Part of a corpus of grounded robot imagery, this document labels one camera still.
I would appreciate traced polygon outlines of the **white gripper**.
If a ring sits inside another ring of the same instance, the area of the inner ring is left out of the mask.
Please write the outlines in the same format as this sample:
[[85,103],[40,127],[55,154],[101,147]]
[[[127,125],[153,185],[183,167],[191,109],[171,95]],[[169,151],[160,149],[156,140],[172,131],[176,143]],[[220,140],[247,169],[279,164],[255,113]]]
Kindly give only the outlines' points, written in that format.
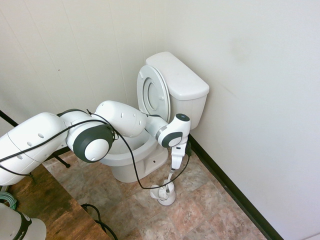
[[178,170],[186,154],[187,143],[177,144],[171,148],[171,174]]

